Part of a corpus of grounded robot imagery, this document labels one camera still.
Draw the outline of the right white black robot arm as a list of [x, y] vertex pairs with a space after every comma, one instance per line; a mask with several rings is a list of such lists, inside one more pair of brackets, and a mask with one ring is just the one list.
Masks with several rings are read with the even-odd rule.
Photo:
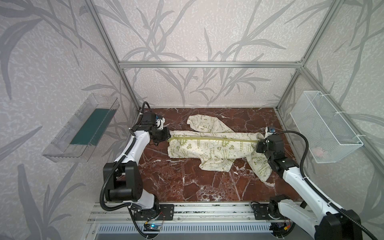
[[274, 219], [285, 217], [315, 240], [361, 240], [360, 217], [334, 203], [305, 175], [303, 164], [286, 157], [281, 133], [257, 143], [256, 152], [264, 154], [272, 170], [306, 202], [307, 211], [285, 195], [272, 197], [268, 213]]

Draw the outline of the cream and green printed jacket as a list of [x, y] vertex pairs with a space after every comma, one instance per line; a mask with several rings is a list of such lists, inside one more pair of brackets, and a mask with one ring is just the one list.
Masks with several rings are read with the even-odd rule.
[[263, 134], [234, 132], [218, 118], [206, 115], [189, 116], [187, 124], [192, 131], [171, 131], [170, 158], [200, 159], [201, 170], [216, 172], [229, 172], [236, 159], [246, 159], [261, 182], [270, 177], [267, 158], [256, 152], [257, 143], [265, 139]]

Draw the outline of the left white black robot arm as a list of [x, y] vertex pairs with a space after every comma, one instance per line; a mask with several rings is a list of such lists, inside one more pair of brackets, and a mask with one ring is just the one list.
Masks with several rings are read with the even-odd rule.
[[139, 161], [150, 143], [159, 144], [171, 138], [164, 126], [165, 119], [153, 112], [141, 113], [138, 122], [130, 128], [130, 138], [122, 153], [103, 168], [104, 183], [100, 206], [111, 212], [127, 207], [136, 211], [157, 211], [155, 195], [144, 190]]

